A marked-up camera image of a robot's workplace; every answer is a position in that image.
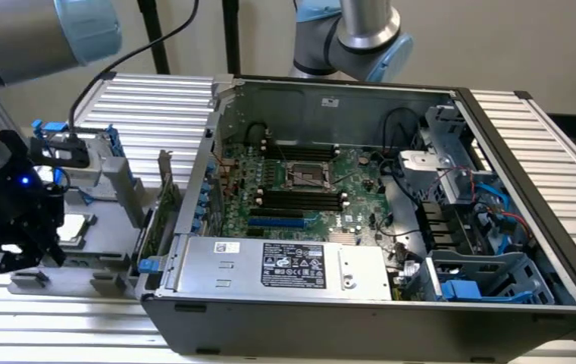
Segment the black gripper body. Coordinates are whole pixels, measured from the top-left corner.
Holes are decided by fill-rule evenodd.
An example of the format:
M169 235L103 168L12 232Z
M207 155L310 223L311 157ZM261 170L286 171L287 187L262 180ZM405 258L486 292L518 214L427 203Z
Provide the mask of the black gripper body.
M67 186L43 181L38 167L62 170L52 145L32 137L24 141L14 130L0 130L0 148L10 158L0 167L0 246L15 244L24 251L55 251L64 222Z

